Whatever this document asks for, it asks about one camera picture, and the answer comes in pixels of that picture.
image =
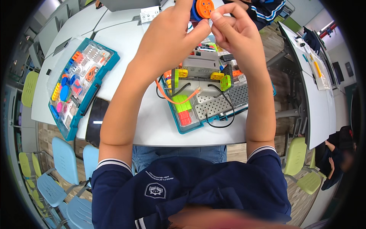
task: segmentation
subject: perforated plate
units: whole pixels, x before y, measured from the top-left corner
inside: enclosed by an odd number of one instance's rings
[[[197,101],[198,103],[206,103],[208,101],[210,101],[211,99],[214,99],[215,97],[214,96],[198,96],[196,95],[197,97]]]
[[[238,106],[244,103],[248,103],[248,85],[244,84],[242,86],[233,87],[228,92],[229,97],[232,101],[232,105]]]
[[[202,104],[198,104],[195,106],[196,109],[196,113],[198,115],[198,118],[200,120],[205,119],[205,109],[207,109],[208,117],[212,117],[216,114],[219,114],[223,111],[227,111],[230,110],[231,107],[229,105],[229,103],[226,101],[226,99],[223,96],[219,96],[215,99],[212,99],[208,102],[202,103]]]

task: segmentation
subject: gray controller box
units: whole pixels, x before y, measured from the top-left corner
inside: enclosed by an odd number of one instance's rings
[[[184,59],[182,69],[188,70],[188,77],[209,79],[213,72],[220,72],[217,52],[194,50],[194,55]]]

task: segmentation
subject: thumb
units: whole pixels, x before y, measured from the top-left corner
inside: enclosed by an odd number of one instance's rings
[[[229,22],[217,11],[211,12],[211,20],[215,27],[230,41],[238,34]]]

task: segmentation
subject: gray perforated plate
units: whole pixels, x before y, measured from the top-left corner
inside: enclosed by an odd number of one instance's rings
[[[208,102],[201,103],[195,106],[196,113],[200,120],[205,119],[205,109],[207,110],[207,116],[212,117],[221,112],[230,110],[231,107],[226,99],[221,95],[215,99],[211,99]]]
[[[228,92],[231,99],[232,105],[238,106],[241,104],[248,103],[248,85],[244,84],[242,86],[233,87]]]

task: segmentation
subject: person sitting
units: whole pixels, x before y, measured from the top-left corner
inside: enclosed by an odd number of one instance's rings
[[[258,30],[272,22],[283,10],[286,0],[223,0],[225,4],[235,2],[247,11]]]
[[[327,140],[315,148],[315,166],[327,176],[321,190],[327,190],[342,178],[353,163],[353,154],[353,150],[340,151]]]

